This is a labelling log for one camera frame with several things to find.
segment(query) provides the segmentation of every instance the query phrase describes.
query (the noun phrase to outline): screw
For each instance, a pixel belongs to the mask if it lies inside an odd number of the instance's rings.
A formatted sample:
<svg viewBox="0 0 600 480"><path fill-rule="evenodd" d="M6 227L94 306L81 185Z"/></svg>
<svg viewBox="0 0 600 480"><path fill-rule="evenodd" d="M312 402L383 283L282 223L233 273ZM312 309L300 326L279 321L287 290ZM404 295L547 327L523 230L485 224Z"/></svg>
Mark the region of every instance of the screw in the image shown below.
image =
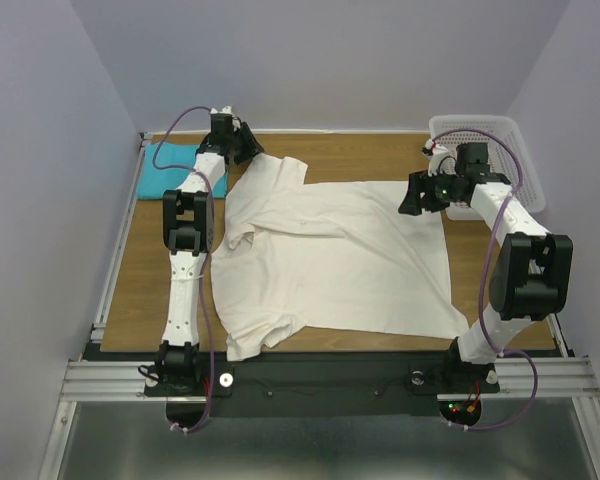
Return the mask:
<svg viewBox="0 0 600 480"><path fill-rule="evenodd" d="M230 373L223 373L220 375L220 385L224 388L229 388L233 384L233 375Z"/></svg>
<svg viewBox="0 0 600 480"><path fill-rule="evenodd" d="M489 370L486 380L489 385L495 385L496 383L498 383L498 374L496 373L496 371Z"/></svg>
<svg viewBox="0 0 600 480"><path fill-rule="evenodd" d="M422 373L420 370L414 370L411 372L411 383L413 383L416 387L424 385L424 373Z"/></svg>

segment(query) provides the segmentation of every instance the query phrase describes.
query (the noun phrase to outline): wooden table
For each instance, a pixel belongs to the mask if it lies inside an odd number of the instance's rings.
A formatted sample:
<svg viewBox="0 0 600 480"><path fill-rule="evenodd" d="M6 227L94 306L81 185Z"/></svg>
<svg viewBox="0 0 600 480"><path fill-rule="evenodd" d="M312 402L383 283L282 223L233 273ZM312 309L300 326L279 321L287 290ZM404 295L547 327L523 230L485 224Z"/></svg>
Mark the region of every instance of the wooden table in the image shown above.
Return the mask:
<svg viewBox="0 0 600 480"><path fill-rule="evenodd" d="M426 135L402 134L258 135L267 153L278 157L295 157L307 163L306 183L407 180L410 172L427 166L426 159L420 153L426 139ZM200 140L201 136L196 135L177 135L169 139L172 143L182 145L197 144ZM232 167L229 171L230 187L246 167ZM444 215L443 224L449 253L453 304L469 323L473 323L478 315L478 284L489 229L482 222L454 222ZM215 229L214 248L224 236L224 200L216 200ZM138 201L101 350L155 351L167 318L169 283L168 252L162 243L162 204L160 201ZM211 309L214 348L216 351L225 351L227 334L211 300L210 275L205 278L205 292ZM200 311L198 331L200 348L207 350L208 338ZM273 350L444 350L449 342L438 338L307 327ZM554 342L547 323L542 322L522 332L511 346L552 349Z"/></svg>

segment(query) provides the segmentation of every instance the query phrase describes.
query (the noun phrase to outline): white wall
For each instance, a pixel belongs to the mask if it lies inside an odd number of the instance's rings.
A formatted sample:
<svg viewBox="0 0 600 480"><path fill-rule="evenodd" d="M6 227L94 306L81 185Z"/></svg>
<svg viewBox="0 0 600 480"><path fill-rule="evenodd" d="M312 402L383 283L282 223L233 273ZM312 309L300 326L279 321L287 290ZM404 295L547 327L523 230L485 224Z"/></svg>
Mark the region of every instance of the white wall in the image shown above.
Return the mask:
<svg viewBox="0 0 600 480"><path fill-rule="evenodd" d="M567 0L72 0L142 131L234 104L259 128L504 114ZM193 114L182 129L207 128Z"/></svg>
<svg viewBox="0 0 600 480"><path fill-rule="evenodd" d="M0 479L37 477L137 147L68 0L0 0Z"/></svg>
<svg viewBox="0 0 600 480"><path fill-rule="evenodd" d="M559 316L600 381L600 0L573 0L512 105L547 197L540 216L574 241Z"/></svg>

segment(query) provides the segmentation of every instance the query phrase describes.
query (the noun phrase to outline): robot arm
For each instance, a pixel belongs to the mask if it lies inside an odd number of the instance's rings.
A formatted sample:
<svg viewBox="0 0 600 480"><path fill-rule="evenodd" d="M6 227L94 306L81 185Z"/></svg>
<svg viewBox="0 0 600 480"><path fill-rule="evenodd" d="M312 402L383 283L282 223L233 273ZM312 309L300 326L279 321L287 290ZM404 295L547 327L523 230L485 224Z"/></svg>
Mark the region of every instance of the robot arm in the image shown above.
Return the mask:
<svg viewBox="0 0 600 480"><path fill-rule="evenodd" d="M447 352L456 364L488 365L497 355L492 345L500 352L519 332L562 310L573 244L567 236L551 234L515 197L509 198L509 180L490 171L486 143L459 145L454 175L438 173L443 155L437 150L440 148L443 147L428 142L423 149L431 159L429 169L409 176L400 213L436 212L452 201L463 201L493 230L503 202L508 202L495 232L501 250L489 283L490 303L483 313L484 330L480 322L475 322ZM530 273L534 263L540 273Z"/></svg>
<svg viewBox="0 0 600 480"><path fill-rule="evenodd" d="M191 385L198 351L199 281L213 245L213 190L230 164L264 151L246 122L231 108L211 110L211 129L196 152L192 171L177 190L162 199L163 241L169 249L171 290L166 328L151 373L166 384Z"/></svg>

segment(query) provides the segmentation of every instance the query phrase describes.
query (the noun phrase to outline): metal floor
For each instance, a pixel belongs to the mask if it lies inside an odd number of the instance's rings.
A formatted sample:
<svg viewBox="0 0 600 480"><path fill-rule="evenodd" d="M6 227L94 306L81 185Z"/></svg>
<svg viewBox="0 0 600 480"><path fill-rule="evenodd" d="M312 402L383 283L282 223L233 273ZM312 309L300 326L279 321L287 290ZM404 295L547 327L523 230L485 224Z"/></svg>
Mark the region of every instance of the metal floor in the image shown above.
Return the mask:
<svg viewBox="0 0 600 480"><path fill-rule="evenodd" d="M524 401L484 402L482 424ZM78 406L61 479L590 479L570 399L537 400L520 423L490 433L409 416L212 419L184 437L161 403Z"/></svg>

